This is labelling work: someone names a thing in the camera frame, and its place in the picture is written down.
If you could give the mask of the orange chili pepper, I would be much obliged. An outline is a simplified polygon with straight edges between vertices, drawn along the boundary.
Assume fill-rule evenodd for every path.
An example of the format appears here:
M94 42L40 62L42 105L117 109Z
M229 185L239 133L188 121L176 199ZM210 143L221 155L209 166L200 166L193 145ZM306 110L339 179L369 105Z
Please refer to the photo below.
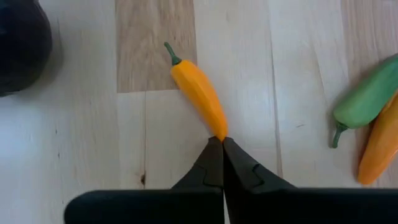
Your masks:
M373 183L398 152L398 90L377 117L359 163L357 180Z
M228 122L210 79L193 62L178 57L168 42L164 46L171 57L170 73L175 83L201 114L212 133L223 141L228 135Z

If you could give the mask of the green chili pepper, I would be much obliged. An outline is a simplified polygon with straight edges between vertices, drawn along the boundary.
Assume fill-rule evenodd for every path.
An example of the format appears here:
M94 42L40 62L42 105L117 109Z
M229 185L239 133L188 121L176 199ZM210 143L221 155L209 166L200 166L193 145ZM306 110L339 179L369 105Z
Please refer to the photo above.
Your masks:
M398 54L378 65L334 108L336 132L332 148L338 147L342 132L368 125L398 90Z

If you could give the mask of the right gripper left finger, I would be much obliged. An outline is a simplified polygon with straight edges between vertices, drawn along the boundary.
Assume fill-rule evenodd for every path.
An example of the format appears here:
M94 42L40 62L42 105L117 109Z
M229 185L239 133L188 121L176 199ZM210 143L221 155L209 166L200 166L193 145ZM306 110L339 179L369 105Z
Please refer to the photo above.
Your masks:
M171 188L94 190L71 200L65 224L224 224L223 147L212 137Z

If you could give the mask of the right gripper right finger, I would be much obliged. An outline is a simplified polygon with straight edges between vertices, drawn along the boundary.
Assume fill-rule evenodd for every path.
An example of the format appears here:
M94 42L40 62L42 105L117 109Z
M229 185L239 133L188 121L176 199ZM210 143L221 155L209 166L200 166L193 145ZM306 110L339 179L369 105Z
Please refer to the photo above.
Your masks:
M300 188L224 139L231 224L398 224L398 189Z

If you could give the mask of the dark purple round fruit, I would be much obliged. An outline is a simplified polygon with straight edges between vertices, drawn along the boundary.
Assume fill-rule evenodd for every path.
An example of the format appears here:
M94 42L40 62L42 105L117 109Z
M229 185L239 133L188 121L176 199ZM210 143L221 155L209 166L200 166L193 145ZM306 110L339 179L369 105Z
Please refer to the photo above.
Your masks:
M30 87L52 46L50 22L38 0L0 0L0 97Z

